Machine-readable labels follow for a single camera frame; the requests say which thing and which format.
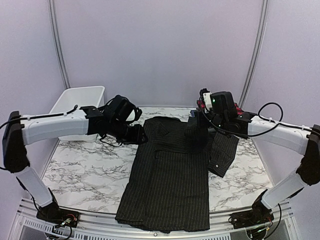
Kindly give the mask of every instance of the red wire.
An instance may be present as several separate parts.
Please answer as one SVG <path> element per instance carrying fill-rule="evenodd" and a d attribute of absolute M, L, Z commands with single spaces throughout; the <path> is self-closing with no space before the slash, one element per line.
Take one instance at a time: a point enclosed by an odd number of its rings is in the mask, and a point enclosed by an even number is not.
<path fill-rule="evenodd" d="M 66 215 L 66 217 L 67 217 L 67 216 L 72 216 L 72 217 L 73 217 L 73 221 L 76 221 L 76 220 L 77 220 L 77 218 L 75 217 L 75 215 L 73 215 L 73 214 L 71 214 L 71 213 L 68 214 L 68 215 Z"/>
<path fill-rule="evenodd" d="M 270 226 L 269 226 L 269 228 L 270 228 L 274 223 L 271 221 L 270 217 L 267 217 L 267 219 L 268 219 L 269 222 L 270 222 Z"/>

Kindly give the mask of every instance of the white marble countertop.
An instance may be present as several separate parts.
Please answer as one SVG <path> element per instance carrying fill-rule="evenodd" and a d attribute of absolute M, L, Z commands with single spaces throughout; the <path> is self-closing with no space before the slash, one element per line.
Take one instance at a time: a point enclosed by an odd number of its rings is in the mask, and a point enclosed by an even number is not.
<path fill-rule="evenodd" d="M 155 116 L 188 121 L 193 108 L 141 107 L 139 123 Z M 112 147 L 100 142 L 60 142 L 44 174 L 44 183 L 60 206 L 94 212 L 116 213 L 138 146 Z M 236 157 L 223 178 L 209 172 L 210 211 L 251 206 L 258 195 L 272 187 L 251 140 L 240 139 Z"/>

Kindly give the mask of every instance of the marble surface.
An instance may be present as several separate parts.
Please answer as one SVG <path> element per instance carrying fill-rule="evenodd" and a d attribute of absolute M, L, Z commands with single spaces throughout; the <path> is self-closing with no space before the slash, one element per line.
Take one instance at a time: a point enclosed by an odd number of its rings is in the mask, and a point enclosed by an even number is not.
<path fill-rule="evenodd" d="M 139 123 L 155 116 L 188 121 L 192 108 L 142 107 Z M 115 143 L 113 137 L 106 142 Z M 116 213 L 129 181 L 138 146 L 112 147 L 99 141 L 60 142 L 44 174 L 44 183 L 59 205 L 95 212 Z M 236 157 L 224 178 L 209 172 L 210 211 L 251 206 L 272 187 L 251 140 L 240 139 Z"/>

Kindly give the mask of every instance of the white plastic bin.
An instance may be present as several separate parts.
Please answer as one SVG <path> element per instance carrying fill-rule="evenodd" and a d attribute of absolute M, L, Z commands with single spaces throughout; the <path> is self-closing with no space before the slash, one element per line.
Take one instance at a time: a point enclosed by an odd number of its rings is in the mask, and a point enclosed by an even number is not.
<path fill-rule="evenodd" d="M 69 88 L 61 94 L 59 99 L 54 104 L 50 113 L 64 113 L 74 108 L 82 106 L 101 107 L 105 104 L 104 86 L 86 86 Z M 63 141 L 86 141 L 93 142 L 97 138 L 97 134 L 93 135 L 70 135 L 59 137 Z"/>

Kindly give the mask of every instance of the metal frame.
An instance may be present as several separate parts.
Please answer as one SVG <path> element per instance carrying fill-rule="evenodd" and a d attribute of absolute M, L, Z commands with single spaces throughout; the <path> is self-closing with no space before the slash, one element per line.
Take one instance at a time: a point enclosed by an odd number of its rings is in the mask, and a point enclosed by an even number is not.
<path fill-rule="evenodd" d="M 248 96 L 248 93 L 249 93 L 249 88 L 250 88 L 251 82 L 254 77 L 254 72 L 255 72 L 257 61 L 258 61 L 258 56 L 259 56 L 259 53 L 260 53 L 260 50 L 262 47 L 262 43 L 263 43 L 263 39 L 264 39 L 264 35 L 265 35 L 267 16 L 268 16 L 268 6 L 269 6 L 269 0 L 263 0 L 262 6 L 261 6 L 261 14 L 260 14 L 258 31 L 256 34 L 256 39 L 255 39 L 254 50 L 253 50 L 249 70 L 246 75 L 245 83 L 244 83 L 242 94 L 241 94 L 240 101 L 239 101 L 240 108 L 242 108 L 244 106 L 244 103 L 245 103 L 247 96 Z"/>
<path fill-rule="evenodd" d="M 60 43 L 60 36 L 59 36 L 59 30 L 58 30 L 58 20 L 57 20 L 57 11 L 56 11 L 56 4 L 54 0 L 48 0 L 49 4 L 49 14 L 50 14 L 50 23 L 52 28 L 52 34 L 53 34 L 53 41 L 55 46 L 55 51 L 57 55 L 57 60 L 59 63 L 59 68 L 61 72 L 61 77 L 63 80 L 64 88 L 69 89 L 70 88 L 70 81 L 69 76 L 64 60 L 64 55 L 62 52 L 62 47 Z"/>
<path fill-rule="evenodd" d="M 298 240 L 299 235 L 295 228 L 295 220 L 290 203 L 286 200 L 281 203 L 282 220 L 285 221 L 291 240 Z M 170 234 L 158 231 L 143 231 L 129 225 L 119 224 L 115 220 L 115 215 L 102 212 L 91 212 L 79 210 L 80 218 L 77 228 L 73 228 L 72 240 L 137 240 L 137 239 L 188 239 L 188 240 L 231 240 L 230 233 L 245 231 L 244 228 L 235 230 L 229 223 L 231 213 L 249 210 L 250 207 L 240 209 L 217 211 L 210 213 L 210 230 L 200 232 L 173 231 Z M 23 198 L 18 208 L 14 223 L 12 225 L 9 240 L 18 240 L 22 234 L 24 226 L 43 230 L 51 234 L 53 223 L 45 222 L 36 218 L 37 210 L 30 199 Z M 279 220 L 279 208 L 273 209 L 274 222 Z"/>
<path fill-rule="evenodd" d="M 261 14 L 259 20 L 259 26 L 257 31 L 257 36 L 255 40 L 254 51 L 252 54 L 250 66 L 246 76 L 245 84 L 243 86 L 242 94 L 239 101 L 239 106 L 243 107 L 243 104 L 247 98 L 249 88 L 253 79 L 254 70 L 256 67 L 257 59 L 259 52 L 261 50 L 264 31 L 266 28 L 266 19 L 268 12 L 269 0 L 263 0 L 261 6 Z M 58 58 L 58 63 L 61 71 L 61 76 L 63 80 L 64 87 L 66 89 L 70 88 L 70 81 L 63 57 L 59 30 L 58 30 L 58 21 L 56 14 L 56 5 L 54 0 L 48 0 L 49 4 L 49 14 L 50 22 L 53 33 L 53 40 L 55 45 L 55 50 Z M 41 173 L 41 176 L 46 171 L 46 168 L 52 158 L 53 153 L 55 152 L 59 141 L 55 143 L 54 148 L 52 149 L 49 158 L 47 159 L 46 165 Z M 296 229 L 296 220 L 293 216 L 291 205 L 289 200 L 286 200 L 281 203 L 282 208 L 282 219 L 285 221 L 289 237 L 291 240 L 301 239 L 299 231 Z M 188 240 L 231 240 L 230 233 L 235 231 L 245 231 L 244 228 L 235 230 L 232 224 L 229 223 L 229 217 L 231 213 L 250 210 L 251 207 L 244 207 L 233 210 L 226 211 L 217 211 L 210 213 L 210 230 L 202 232 L 184 232 L 184 231 L 174 231 L 171 234 L 165 234 L 155 231 L 142 231 L 137 228 L 133 228 L 129 225 L 122 225 L 117 223 L 115 220 L 114 214 L 109 213 L 100 213 L 100 212 L 91 212 L 85 210 L 78 210 L 80 212 L 80 219 L 77 228 L 73 229 L 74 234 L 72 235 L 73 240 L 80 239 L 99 239 L 99 240 L 137 240 L 137 239 L 188 239 Z M 15 216 L 9 240 L 20 239 L 22 230 L 24 226 L 31 227 L 34 229 L 44 230 L 47 233 L 51 233 L 53 224 L 49 222 L 44 222 L 36 218 L 37 210 L 34 207 L 33 202 L 30 199 L 23 198 L 21 200 L 20 206 L 18 208 L 17 214 Z M 279 220 L 279 209 L 276 207 L 273 210 L 275 217 L 275 222 Z"/>

